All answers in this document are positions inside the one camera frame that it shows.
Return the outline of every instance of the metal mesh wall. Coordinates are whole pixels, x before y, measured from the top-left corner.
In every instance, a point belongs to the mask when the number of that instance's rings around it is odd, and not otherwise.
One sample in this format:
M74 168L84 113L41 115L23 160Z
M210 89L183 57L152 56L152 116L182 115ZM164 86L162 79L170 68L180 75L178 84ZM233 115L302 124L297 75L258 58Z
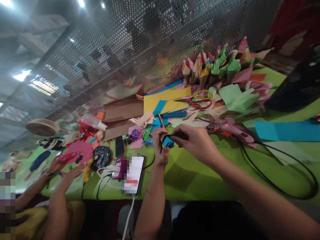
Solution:
M2 110L25 125L34 118L77 127L77 113L181 77L184 59L199 48L229 49L248 36L260 47L281 0L109 0L86 3L79 20L54 44ZM14 109L23 110L13 114ZM31 148L39 137L21 126L2 150ZM1 134L8 136L8 128Z

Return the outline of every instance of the brown cardboard piece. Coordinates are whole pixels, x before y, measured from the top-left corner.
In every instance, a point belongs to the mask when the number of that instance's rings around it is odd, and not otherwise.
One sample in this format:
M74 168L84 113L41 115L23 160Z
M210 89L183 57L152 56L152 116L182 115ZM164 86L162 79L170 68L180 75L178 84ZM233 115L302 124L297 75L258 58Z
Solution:
M143 100L136 99L136 96L130 96L122 100L104 105L106 116L103 122L110 123L121 121L143 115Z
M128 133L129 127L135 126L130 120L122 120L117 122L110 122L107 124L106 133L103 141L108 141L110 139L122 136Z

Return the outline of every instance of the bracelet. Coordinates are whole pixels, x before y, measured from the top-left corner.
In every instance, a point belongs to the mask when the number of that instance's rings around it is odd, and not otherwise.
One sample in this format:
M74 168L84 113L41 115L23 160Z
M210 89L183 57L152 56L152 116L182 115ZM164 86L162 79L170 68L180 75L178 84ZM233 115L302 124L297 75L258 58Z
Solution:
M48 173L47 170L48 170L48 169L46 169L46 170L44 171L43 175L45 175L45 176L47 176L47 177L51 177L51 176L54 175L54 173Z

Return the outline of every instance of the hand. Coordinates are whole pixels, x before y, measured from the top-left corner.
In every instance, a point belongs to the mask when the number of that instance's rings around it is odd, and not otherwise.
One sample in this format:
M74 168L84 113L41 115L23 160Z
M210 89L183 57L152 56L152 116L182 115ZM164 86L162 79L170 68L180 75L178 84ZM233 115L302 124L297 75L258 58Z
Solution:
M207 166L215 156L221 156L204 128L180 124L172 131L170 138Z
M73 168L70 172L68 172L66 175L64 175L61 182L56 187L55 191L60 191L60 192L65 193L68 190L68 188L70 187L72 181L83 172L83 169L85 167L86 167L85 164L81 164L80 166Z
M168 131L164 128L157 128L153 130L152 137L154 143L154 153L155 153L155 164L166 166L168 164L168 157L170 148L162 147L162 142L160 140L160 136L162 134L168 134Z
M61 165L62 165L62 163L59 161L59 156L56 156L52 160L51 165L47 170L47 173L48 174L55 173L61 167Z

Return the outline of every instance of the phone screen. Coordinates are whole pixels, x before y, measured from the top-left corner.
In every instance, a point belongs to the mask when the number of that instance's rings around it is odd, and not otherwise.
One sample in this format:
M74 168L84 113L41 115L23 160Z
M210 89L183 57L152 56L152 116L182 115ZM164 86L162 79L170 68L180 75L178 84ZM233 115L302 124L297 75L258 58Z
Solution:
M129 162L129 169L125 175L123 191L129 194L137 194L140 176L142 172L144 157L132 156Z

